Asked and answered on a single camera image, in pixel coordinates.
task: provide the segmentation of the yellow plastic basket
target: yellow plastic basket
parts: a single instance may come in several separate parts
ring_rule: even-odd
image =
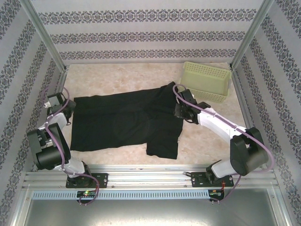
[[[196,97],[222,103],[229,94],[231,71],[216,67],[184,63],[180,84],[190,89]]]

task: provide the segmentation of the patterned wallpaper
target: patterned wallpaper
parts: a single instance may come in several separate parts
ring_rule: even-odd
[[[0,226],[8,223],[24,172],[32,170],[26,132],[45,119],[41,95],[60,72],[18,0],[0,0]]]
[[[32,0],[66,65],[231,62],[262,0]]]
[[[300,1],[275,1],[236,68],[253,124],[273,150],[293,225],[301,225],[300,15]]]

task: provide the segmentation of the metal floor panel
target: metal floor panel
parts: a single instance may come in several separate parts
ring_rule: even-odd
[[[236,190],[224,203],[208,200],[32,200],[26,226],[273,226],[265,189]]]

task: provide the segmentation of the damask pattern stripe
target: damask pattern stripe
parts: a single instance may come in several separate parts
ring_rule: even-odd
[[[18,41],[16,42],[13,51],[8,57],[6,64],[3,66],[0,75],[0,104],[7,93],[8,88],[14,78],[21,60],[23,59],[25,52],[32,40],[36,30],[30,20],[26,23],[24,29]]]
[[[40,113],[43,108],[42,102],[42,92],[44,89],[49,87],[51,84],[52,78],[54,76],[54,71],[56,68],[56,64],[52,59],[49,67],[47,69],[44,81],[42,83],[42,87],[40,89],[38,98],[36,99],[36,104],[34,106],[31,118],[29,120],[26,133],[30,130],[36,129],[37,123],[39,121]],[[29,152],[29,142],[27,140],[26,134],[24,135],[24,139],[22,140],[22,144],[20,146],[20,150],[18,152],[18,156],[16,158],[16,162],[14,164],[14,169],[11,172],[11,176],[9,177],[9,183],[7,184],[7,189],[4,192],[4,198],[1,200],[1,207],[0,207],[0,225],[6,225],[7,217],[9,216],[9,211],[12,207],[12,200],[16,194],[16,189],[19,183],[19,178],[21,176],[21,172],[24,168],[24,164],[27,158],[27,154]]]
[[[293,184],[294,180],[292,179],[292,173],[290,172],[289,166],[287,165],[287,161],[286,161],[285,157],[283,156],[282,148],[279,145],[279,141],[278,141],[276,132],[273,129],[273,125],[269,118],[268,111],[266,109],[266,106],[265,106],[262,96],[260,94],[258,85],[256,83],[256,80],[255,80],[253,72],[252,72],[252,69],[249,65],[248,60],[246,59],[246,56],[243,56],[240,63],[242,65],[244,73],[245,73],[243,76],[246,76],[247,82],[248,82],[249,87],[252,92],[252,96],[253,96],[255,104],[257,106],[258,113],[261,118],[261,122],[264,126],[264,130],[266,132],[269,144],[272,148],[273,155],[276,159],[276,164],[280,171],[280,176],[284,182],[285,190],[286,190],[289,198],[291,199],[291,206],[294,209],[294,214],[296,215],[297,222],[299,224],[301,224],[301,209],[300,209],[301,200],[299,199],[300,196],[297,194],[297,192],[298,192],[297,186],[295,186]]]
[[[44,24],[164,21],[252,21],[256,9],[151,9],[39,13]]]
[[[150,49],[60,52],[63,60],[233,57],[236,49]]]
[[[39,69],[43,62],[43,59],[46,55],[47,48],[42,42],[38,48],[38,51],[33,59],[32,65],[26,75],[26,78],[23,82],[22,88],[19,92],[16,103],[13,107],[11,115],[8,118],[6,127],[3,130],[0,141],[0,170],[2,169],[2,164],[5,161],[5,156],[10,149],[10,144],[13,140],[13,137],[17,131],[17,126],[21,120],[21,116],[27,104],[28,97],[34,85],[34,81],[38,76]]]
[[[266,16],[261,24],[263,32],[267,36],[274,53],[276,54],[279,63],[283,67],[286,76],[293,87],[299,103],[301,104],[301,71],[295,63],[294,58],[290,54],[289,49],[286,47],[283,39],[277,31],[275,25],[269,16]]]
[[[248,105],[248,101],[247,101],[247,99],[246,99],[246,94],[245,94],[244,87],[241,85],[241,81],[240,81],[240,77],[239,77],[239,74],[238,74],[237,69],[234,69],[234,70],[235,70],[236,75],[237,75],[237,77],[238,77],[238,81],[239,81],[241,90],[243,91],[244,98],[245,98],[245,100],[246,100],[246,106],[247,106],[247,108],[248,108],[248,111],[249,111],[249,114],[250,114],[251,121],[252,121],[252,123],[253,123],[253,126],[255,126],[255,122],[254,122],[253,116],[252,116],[252,114],[251,114],[251,109],[250,109],[250,107],[249,107],[249,105]]]
[[[296,0],[277,0],[276,2],[301,39],[301,7],[299,2]]]
[[[281,90],[278,88],[276,79],[274,78],[267,59],[265,58],[256,38],[251,41],[250,48],[262,73],[263,79],[266,82],[269,93],[274,100],[282,125],[284,126],[287,137],[290,139],[290,144],[295,151],[295,156],[299,160],[299,164],[301,164],[301,135],[299,134],[296,123],[293,121],[290,110],[285,103]]]
[[[21,4],[18,0],[7,0],[4,2],[0,10],[0,40],[5,35],[20,8]]]
[[[55,44],[144,41],[241,41],[245,32],[120,32],[51,35]]]

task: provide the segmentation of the beige floor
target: beige floor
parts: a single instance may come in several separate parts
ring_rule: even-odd
[[[228,69],[226,63],[206,64]],[[74,97],[110,95],[141,89],[152,89],[177,82],[182,74],[183,64],[98,64],[71,65],[65,87],[71,99]],[[222,104],[208,102],[218,113],[244,126],[233,85],[230,96]],[[70,145],[71,126],[63,129]],[[230,149],[219,136],[211,130],[184,122],[179,137],[178,159],[161,159],[146,154],[146,144],[108,148],[94,152],[76,152],[72,155],[87,164],[210,164],[229,157]]]

